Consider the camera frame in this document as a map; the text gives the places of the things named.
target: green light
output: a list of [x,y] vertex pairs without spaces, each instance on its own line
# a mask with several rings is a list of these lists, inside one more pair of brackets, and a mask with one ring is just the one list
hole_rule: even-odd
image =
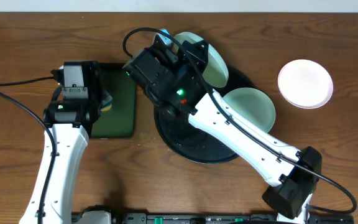
[[182,95],[184,94],[184,91],[183,91],[182,89],[179,89],[179,90],[177,91],[177,93],[178,93],[179,96],[182,96]]

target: wood grain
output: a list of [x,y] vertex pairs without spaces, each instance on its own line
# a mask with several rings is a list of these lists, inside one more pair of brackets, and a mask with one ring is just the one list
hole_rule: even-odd
[[[65,60],[125,62],[122,39],[137,27],[194,32],[225,61],[271,97],[277,120],[271,134],[323,155],[323,174],[358,200],[358,14],[0,13],[0,82],[44,77]],[[150,45],[136,34],[128,49]],[[295,108],[277,88],[289,61],[307,58],[326,67],[331,101],[315,110]],[[38,115],[53,81],[0,88]],[[131,139],[91,140],[76,183],[73,210],[107,203],[114,209],[177,213],[270,211],[261,199],[267,184],[241,159],[202,165],[176,155],[154,125],[152,104],[137,90]],[[34,188],[43,148],[42,128],[0,98],[0,223],[17,223]],[[347,209],[350,201],[319,182],[313,204]],[[358,223],[358,210],[354,213]]]

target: brown tabletop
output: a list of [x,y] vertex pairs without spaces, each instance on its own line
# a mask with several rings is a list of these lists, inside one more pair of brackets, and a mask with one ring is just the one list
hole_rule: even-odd
[[[271,97],[276,138],[323,155],[323,174],[358,200],[358,14],[0,13],[0,82],[49,76],[65,60],[125,62],[122,40],[137,27],[194,32],[227,64]],[[130,52],[148,47],[151,33],[131,37]],[[328,104],[303,110],[287,103],[277,75],[289,61],[324,66],[334,82]],[[55,81],[1,87],[39,116]],[[0,98],[0,223],[18,223],[32,194],[44,144],[42,127]],[[73,211],[108,204],[118,211],[161,213],[271,212],[267,184],[242,159],[220,165],[190,162],[172,152],[154,125],[153,107],[137,90],[131,139],[91,140],[78,173]],[[318,183],[313,204],[348,209],[334,187]],[[353,214],[358,223],[358,210]]]

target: green tray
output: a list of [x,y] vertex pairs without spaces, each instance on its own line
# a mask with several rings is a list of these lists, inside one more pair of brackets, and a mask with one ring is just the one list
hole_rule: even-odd
[[91,138],[129,138],[134,132],[136,84],[123,63],[101,63],[101,80],[112,96],[112,107],[93,124]]

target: white wall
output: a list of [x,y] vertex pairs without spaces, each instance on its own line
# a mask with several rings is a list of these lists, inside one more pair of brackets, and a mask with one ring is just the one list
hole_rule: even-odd
[[0,0],[0,12],[358,12],[358,0]]

